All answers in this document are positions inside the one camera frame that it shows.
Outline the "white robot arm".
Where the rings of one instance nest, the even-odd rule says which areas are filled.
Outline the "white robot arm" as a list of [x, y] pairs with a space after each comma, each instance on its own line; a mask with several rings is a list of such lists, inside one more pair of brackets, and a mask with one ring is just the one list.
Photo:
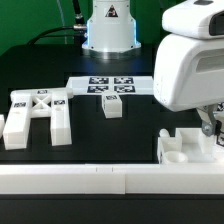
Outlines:
[[[83, 53], [117, 59], [141, 49], [130, 0], [93, 0]], [[217, 133], [217, 105], [224, 102], [224, 0], [185, 0], [162, 15], [169, 34], [154, 67], [154, 97], [171, 111], [197, 109], [202, 131]]]

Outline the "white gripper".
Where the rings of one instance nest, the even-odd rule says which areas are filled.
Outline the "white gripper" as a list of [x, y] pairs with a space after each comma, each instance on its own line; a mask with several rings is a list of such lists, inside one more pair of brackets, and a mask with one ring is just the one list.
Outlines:
[[224, 39], [166, 36], [156, 55], [154, 96], [171, 111], [199, 107], [202, 132], [214, 135], [212, 104], [224, 102]]

